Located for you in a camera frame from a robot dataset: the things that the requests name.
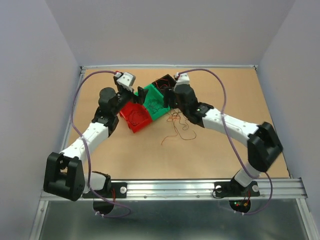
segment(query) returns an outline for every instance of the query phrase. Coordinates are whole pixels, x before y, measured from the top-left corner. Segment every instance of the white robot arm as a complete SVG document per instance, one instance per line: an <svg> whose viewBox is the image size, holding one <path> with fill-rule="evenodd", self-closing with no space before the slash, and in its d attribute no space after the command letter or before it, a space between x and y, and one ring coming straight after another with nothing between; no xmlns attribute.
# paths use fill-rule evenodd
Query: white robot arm
<svg viewBox="0 0 320 240"><path fill-rule="evenodd" d="M116 72L113 76L118 92L106 87L99 93L99 101L94 118L81 137L59 153L52 152L45 168L43 190L72 201L76 201L83 193L89 192L88 175L83 166L87 160L85 140L91 154L116 129L119 119L117 114L129 102L143 104L148 90L138 87L138 95L132 88L136 77L127 72ZM92 172L90 187L93 190L109 191L110 176L100 172Z"/></svg>
<svg viewBox="0 0 320 240"><path fill-rule="evenodd" d="M190 79L186 73L174 76L174 88L167 88L164 94L165 107L179 108L184 116L193 124L206 129L213 129L239 141L248 149L248 163L241 168L230 182L217 195L241 196L248 191L249 185L266 172L283 151L280 140L270 123L263 124L242 121L223 114L207 103L198 102Z"/></svg>

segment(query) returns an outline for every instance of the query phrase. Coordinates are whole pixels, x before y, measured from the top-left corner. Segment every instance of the white wall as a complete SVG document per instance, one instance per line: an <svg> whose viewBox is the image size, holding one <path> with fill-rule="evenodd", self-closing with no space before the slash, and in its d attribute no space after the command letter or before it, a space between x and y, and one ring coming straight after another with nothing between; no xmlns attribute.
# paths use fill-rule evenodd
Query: white wall
<svg viewBox="0 0 320 240"><path fill-rule="evenodd" d="M257 64L295 0L46 0L81 66Z"/></svg>
<svg viewBox="0 0 320 240"><path fill-rule="evenodd" d="M0 7L0 239L28 239L79 67L44 0Z"/></svg>
<svg viewBox="0 0 320 240"><path fill-rule="evenodd" d="M320 229L320 1L296 0L258 66L289 171Z"/></svg>

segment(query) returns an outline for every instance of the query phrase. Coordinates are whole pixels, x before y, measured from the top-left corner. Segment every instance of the wooden tabletop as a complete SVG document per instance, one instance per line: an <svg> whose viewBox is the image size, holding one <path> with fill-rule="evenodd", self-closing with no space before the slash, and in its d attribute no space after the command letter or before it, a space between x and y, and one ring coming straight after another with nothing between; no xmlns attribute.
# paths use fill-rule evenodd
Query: wooden tabletop
<svg viewBox="0 0 320 240"><path fill-rule="evenodd" d="M113 69L136 76L134 88L145 87L166 74L174 75L186 69ZM223 81L227 104L225 113L246 122L271 123L271 117L261 90L257 74L252 68L211 68ZM95 70L87 70L86 75ZM212 75L197 71L189 73L190 85L200 102L219 110L223 104L222 88ZM93 75L83 85L79 94L74 122L83 132L91 122L98 107L99 92L106 87L116 89L111 74ZM126 121L119 117L114 133L91 155L92 170L110 174L113 179L201 179L232 178L240 169L238 159L227 137L219 132L188 123L188 130L176 121L183 140L175 134L168 114L152 122L144 129L132 133ZM77 138L72 129L69 144ZM234 141L243 161L247 161L247 148ZM281 155L268 171L273 178L289 176Z"/></svg>

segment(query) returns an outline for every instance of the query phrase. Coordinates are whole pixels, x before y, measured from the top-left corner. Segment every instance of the bolt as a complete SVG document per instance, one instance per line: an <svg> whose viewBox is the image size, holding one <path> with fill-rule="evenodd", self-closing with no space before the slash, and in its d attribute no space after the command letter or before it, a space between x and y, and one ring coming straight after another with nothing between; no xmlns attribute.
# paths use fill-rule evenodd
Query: bolt
<svg viewBox="0 0 320 240"><path fill-rule="evenodd" d="M120 187L120 193L125 194L127 192L127 188L125 186Z"/></svg>
<svg viewBox="0 0 320 240"><path fill-rule="evenodd" d="M258 185L253 185L253 186L252 186L252 190L253 190L255 193L259 192L259 187L258 187Z"/></svg>

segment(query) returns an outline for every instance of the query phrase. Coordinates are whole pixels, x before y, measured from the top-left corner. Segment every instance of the red box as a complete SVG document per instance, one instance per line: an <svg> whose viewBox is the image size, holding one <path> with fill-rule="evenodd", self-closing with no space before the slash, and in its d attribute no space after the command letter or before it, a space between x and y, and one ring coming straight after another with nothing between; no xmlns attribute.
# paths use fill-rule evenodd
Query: red box
<svg viewBox="0 0 320 240"><path fill-rule="evenodd" d="M120 111L120 116L126 120L133 133L138 132L152 122L148 110L138 103L128 102Z"/></svg>

